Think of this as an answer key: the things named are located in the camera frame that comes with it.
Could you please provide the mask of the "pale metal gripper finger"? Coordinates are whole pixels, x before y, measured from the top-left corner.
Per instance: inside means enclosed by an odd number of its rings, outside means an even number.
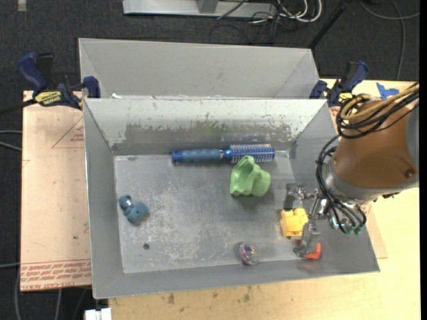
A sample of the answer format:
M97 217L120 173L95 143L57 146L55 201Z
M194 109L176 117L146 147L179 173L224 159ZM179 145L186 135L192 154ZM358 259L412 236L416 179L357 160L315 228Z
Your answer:
M302 184L289 183L286 185L285 209L309 209L316 198L316 190L310 191Z
M321 254L320 232L315 223L309 221L304 225L302 237L293 249L298 257L319 257Z

